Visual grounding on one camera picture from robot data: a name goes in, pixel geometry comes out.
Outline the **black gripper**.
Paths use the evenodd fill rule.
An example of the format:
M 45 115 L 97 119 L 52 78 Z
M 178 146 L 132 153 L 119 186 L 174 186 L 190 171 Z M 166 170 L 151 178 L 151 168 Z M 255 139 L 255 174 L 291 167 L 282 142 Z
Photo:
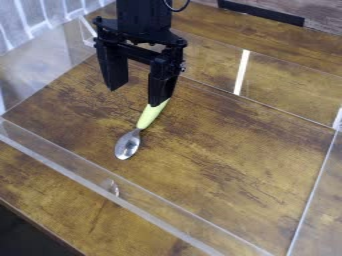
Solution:
M 183 62 L 187 41 L 171 31 L 172 14 L 188 6 L 175 8 L 172 0 L 116 0 L 116 17 L 97 16 L 95 49 L 105 86 L 115 91 L 128 82 L 128 58 L 147 60 L 155 53 L 139 44 L 163 45 L 171 61 Z M 159 106 L 171 98 L 180 67 L 168 60 L 155 59 L 148 74 L 148 104 Z

